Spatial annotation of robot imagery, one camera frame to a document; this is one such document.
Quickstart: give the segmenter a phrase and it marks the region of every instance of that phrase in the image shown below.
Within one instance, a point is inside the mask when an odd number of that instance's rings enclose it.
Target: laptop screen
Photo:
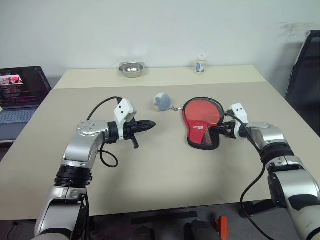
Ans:
[[[37,107],[51,87],[40,66],[0,69],[0,106]]]

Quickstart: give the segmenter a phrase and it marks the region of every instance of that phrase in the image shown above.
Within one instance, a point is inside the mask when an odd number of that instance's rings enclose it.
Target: small metal chain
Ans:
[[[170,109],[173,110],[173,111],[175,111],[175,112],[182,111],[182,107],[174,107],[174,106],[171,106]]]

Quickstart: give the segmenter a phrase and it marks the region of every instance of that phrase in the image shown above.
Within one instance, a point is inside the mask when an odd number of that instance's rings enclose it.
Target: bottle label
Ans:
[[[197,63],[195,67],[195,71],[197,73],[203,73],[205,71],[205,65],[201,63]]]

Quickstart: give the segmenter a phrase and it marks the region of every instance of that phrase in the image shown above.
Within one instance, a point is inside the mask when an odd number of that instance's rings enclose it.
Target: stainless steel bowl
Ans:
[[[119,71],[127,78],[137,78],[144,71],[144,65],[143,62],[122,62]]]

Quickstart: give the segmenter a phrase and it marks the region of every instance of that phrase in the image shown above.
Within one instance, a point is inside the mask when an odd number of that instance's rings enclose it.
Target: keychain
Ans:
[[[175,112],[182,111],[182,107],[174,107],[171,105],[171,98],[168,94],[161,92],[154,97],[153,105],[155,108],[160,111],[173,110]]]

